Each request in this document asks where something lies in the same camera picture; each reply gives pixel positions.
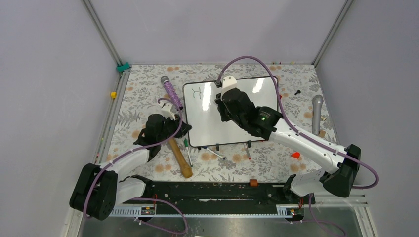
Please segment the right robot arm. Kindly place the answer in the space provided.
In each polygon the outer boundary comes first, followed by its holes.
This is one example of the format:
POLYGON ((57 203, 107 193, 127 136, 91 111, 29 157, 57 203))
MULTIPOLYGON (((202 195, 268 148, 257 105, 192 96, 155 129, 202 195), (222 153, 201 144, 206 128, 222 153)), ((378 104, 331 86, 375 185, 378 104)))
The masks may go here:
POLYGON ((255 106, 249 97, 237 88, 216 95, 215 103, 223 122, 232 121, 248 134, 274 141, 299 152, 318 164, 320 170, 303 175, 291 175, 283 187, 287 202, 296 203, 302 197, 327 191, 337 197, 349 197, 359 164, 360 148, 343 147, 329 143, 296 126, 288 125, 284 116, 275 109, 255 106))

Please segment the white whiteboard black frame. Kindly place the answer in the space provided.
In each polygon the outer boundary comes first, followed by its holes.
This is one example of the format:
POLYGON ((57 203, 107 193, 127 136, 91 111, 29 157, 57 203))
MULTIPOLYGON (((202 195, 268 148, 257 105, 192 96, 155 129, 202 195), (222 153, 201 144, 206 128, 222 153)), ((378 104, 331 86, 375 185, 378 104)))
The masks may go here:
MULTIPOLYGON (((248 95, 255 106, 279 108, 271 77, 237 79, 237 87, 248 95)), ((232 121, 221 120, 215 103, 221 88, 217 88, 214 81, 187 83, 182 90, 184 121, 192 126, 188 132, 190 146, 215 146, 263 140, 251 136, 232 121)))

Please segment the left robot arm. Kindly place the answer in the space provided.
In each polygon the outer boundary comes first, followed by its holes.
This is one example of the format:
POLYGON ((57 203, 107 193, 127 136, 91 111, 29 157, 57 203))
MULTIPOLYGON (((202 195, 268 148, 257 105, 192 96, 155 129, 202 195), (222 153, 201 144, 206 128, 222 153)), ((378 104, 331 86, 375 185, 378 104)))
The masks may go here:
POLYGON ((166 118, 160 114, 148 116, 145 127, 138 134, 131 150, 119 159, 99 165, 86 164, 79 175, 69 200, 69 206, 97 220, 106 219, 115 205, 133 198, 147 203, 153 190, 146 182, 129 177, 135 168, 151 161, 169 138, 185 136, 192 126, 179 115, 166 118))

